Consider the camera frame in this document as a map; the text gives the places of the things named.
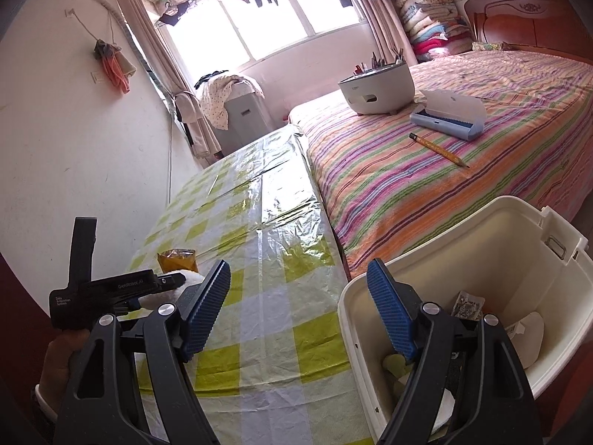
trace white fluffy object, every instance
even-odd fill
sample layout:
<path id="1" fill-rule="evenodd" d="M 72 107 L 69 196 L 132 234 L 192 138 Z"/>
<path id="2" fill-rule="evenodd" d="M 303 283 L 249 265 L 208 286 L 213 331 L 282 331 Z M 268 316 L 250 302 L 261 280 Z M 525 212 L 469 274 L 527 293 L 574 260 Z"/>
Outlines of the white fluffy object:
<path id="1" fill-rule="evenodd" d="M 156 310 L 162 304 L 176 303 L 179 297 L 182 295 L 183 291 L 185 291 L 185 289 L 188 286 L 192 286 L 194 284 L 201 284 L 202 281 L 204 281 L 205 279 L 204 276 L 202 276 L 200 273 L 188 271 L 186 269 L 180 269 L 179 271 L 174 271 L 168 274 L 174 273 L 183 274 L 186 277 L 186 282 L 179 286 L 179 288 L 176 288 L 174 290 L 165 291 L 163 293 L 157 294 L 148 294 L 146 296 L 138 298 L 140 306 L 146 308 L 147 310 Z"/>

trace window frame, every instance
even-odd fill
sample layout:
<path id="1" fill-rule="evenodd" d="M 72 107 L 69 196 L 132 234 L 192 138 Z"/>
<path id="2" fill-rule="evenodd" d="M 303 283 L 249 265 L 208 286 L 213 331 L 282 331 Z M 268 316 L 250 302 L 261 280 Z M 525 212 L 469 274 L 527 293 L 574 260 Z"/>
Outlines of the window frame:
<path id="1" fill-rule="evenodd" d="M 216 1 L 220 5 L 224 14 L 226 15 L 227 20 L 229 21 L 230 25 L 232 26 L 232 29 L 234 30 L 237 38 L 239 39 L 239 42 L 241 43 L 241 45 L 243 46 L 243 49 L 245 50 L 245 52 L 247 53 L 247 56 L 249 57 L 249 60 L 247 62 L 238 66 L 235 69 L 238 72 L 243 72 L 243 71 L 249 69 L 250 67 L 256 65 L 257 63 L 263 62 L 275 55 L 278 55 L 281 52 L 284 52 L 284 51 L 291 49 L 293 47 L 296 47 L 298 45 L 302 45 L 303 43 L 306 43 L 308 41 L 315 40 L 319 37 L 323 37 L 324 35 L 330 35 L 330 34 L 333 34 L 334 32 L 338 32 L 345 28 L 351 28 L 353 26 L 368 24 L 368 21 L 365 17 L 364 12 L 362 11 L 362 8 L 360 7 L 360 4 L 358 3 L 357 0 L 352 0 L 353 7 L 358 15 L 357 22 L 351 23 L 350 25 L 339 26 L 338 28 L 333 28 L 331 30 L 315 32 L 313 25 L 309 21 L 309 18 L 307 18 L 307 15 L 305 14 L 305 10 L 303 10 L 303 8 L 299 4 L 298 0 L 288 0 L 288 2 L 290 3 L 290 6 L 292 7 L 292 10 L 296 14 L 296 17 L 298 18 L 299 22 L 305 29 L 305 33 L 307 34 L 307 36 L 305 38 L 301 38 L 300 40 L 297 40 L 297 41 L 287 45 L 286 47 L 282 47 L 281 49 L 278 49 L 275 52 L 272 52 L 272 53 L 262 57 L 261 59 L 256 59 L 256 58 L 254 58 L 253 54 L 251 53 L 251 50 L 247 46 L 247 43 L 245 42 L 244 38 L 242 37 L 241 32 L 239 31 L 238 27 L 236 26 L 235 22 L 233 21 L 231 15 L 227 11 L 224 4 L 221 2 L 221 0 L 216 0 Z M 165 44 L 167 44 L 167 46 L 169 47 L 171 54 L 173 54 L 173 56 L 177 60 L 178 65 L 180 66 L 182 72 L 186 75 L 186 77 L 189 76 L 190 72 L 189 72 L 188 68 L 186 67 L 185 62 L 183 61 L 182 55 L 180 54 L 179 50 L 177 49 L 177 46 L 173 40 L 173 37 L 171 37 L 171 34 L 167 29 L 167 25 L 164 25 L 164 24 L 158 25 L 156 27 L 156 30 L 161 34 L 161 38 L 164 40 Z"/>

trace beige curtain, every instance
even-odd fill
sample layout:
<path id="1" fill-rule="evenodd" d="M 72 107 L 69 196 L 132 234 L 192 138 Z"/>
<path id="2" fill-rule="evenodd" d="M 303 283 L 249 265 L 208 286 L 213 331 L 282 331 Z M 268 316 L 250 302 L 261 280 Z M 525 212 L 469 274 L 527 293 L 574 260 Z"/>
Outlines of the beige curtain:
<path id="1" fill-rule="evenodd" d="M 200 110 L 198 99 L 167 47 L 156 33 L 142 0 L 117 0 L 117 2 L 126 17 L 127 24 L 132 29 L 132 33 L 138 39 L 148 63 L 175 99 L 177 108 L 182 115 L 182 121 L 187 124 L 192 136 L 194 156 L 205 158 L 220 152 L 220 144 Z"/>
<path id="2" fill-rule="evenodd" d="M 387 63 L 395 62 L 395 51 L 404 49 L 408 65 L 416 65 L 416 55 L 401 25 L 391 0 L 358 0 L 371 26 L 381 56 Z"/>

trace open pencil case lid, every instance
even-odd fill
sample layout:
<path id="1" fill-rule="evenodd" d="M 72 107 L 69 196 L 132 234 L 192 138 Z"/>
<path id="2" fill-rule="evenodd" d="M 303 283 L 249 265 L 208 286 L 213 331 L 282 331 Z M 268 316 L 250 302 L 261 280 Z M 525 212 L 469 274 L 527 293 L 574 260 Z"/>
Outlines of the open pencil case lid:
<path id="1" fill-rule="evenodd" d="M 426 103 L 421 103 L 410 114 L 410 121 L 466 141 L 484 132 L 487 112 L 476 97 L 460 95 L 449 90 L 421 90 Z"/>

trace yellow pencil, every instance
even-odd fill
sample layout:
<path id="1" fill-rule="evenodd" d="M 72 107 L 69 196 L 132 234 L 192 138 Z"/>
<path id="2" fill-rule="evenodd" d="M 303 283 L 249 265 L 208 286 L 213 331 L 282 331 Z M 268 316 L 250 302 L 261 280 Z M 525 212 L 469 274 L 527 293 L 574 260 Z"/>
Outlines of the yellow pencil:
<path id="1" fill-rule="evenodd" d="M 453 162 L 453 164 L 457 164 L 460 167 L 467 167 L 467 168 L 470 167 L 464 161 L 462 161 L 461 159 L 459 159 L 458 156 L 456 156 L 452 152 L 449 152 L 449 151 L 444 150 L 442 147 L 439 147 L 437 144 L 433 144 L 432 142 L 429 142 L 426 139 L 423 139 L 422 137 L 419 137 L 419 136 L 417 136 L 416 134 L 413 134 L 413 133 L 410 133 L 410 138 L 414 142 L 417 142 L 419 144 L 422 144 L 427 149 L 430 149 L 431 151 L 436 152 L 439 155 L 442 155 L 445 159 L 449 159 L 451 162 Z"/>

